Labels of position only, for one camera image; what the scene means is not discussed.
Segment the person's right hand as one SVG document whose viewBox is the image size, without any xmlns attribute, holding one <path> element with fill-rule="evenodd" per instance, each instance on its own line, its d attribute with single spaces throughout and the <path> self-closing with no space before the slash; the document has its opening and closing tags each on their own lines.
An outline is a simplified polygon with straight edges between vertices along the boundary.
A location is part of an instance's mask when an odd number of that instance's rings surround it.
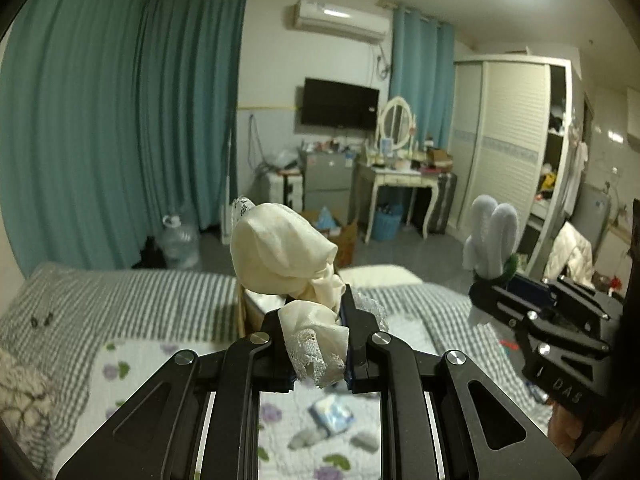
<svg viewBox="0 0 640 480">
<path fill-rule="evenodd" d="M 560 404 L 552 402 L 551 405 L 552 415 L 548 422 L 548 438 L 565 457 L 568 457 L 575 451 L 577 441 L 584 432 L 584 424 Z M 590 448 L 587 455 L 605 456 L 611 452 L 620 440 L 625 426 L 625 419 L 616 420 Z"/>
</svg>

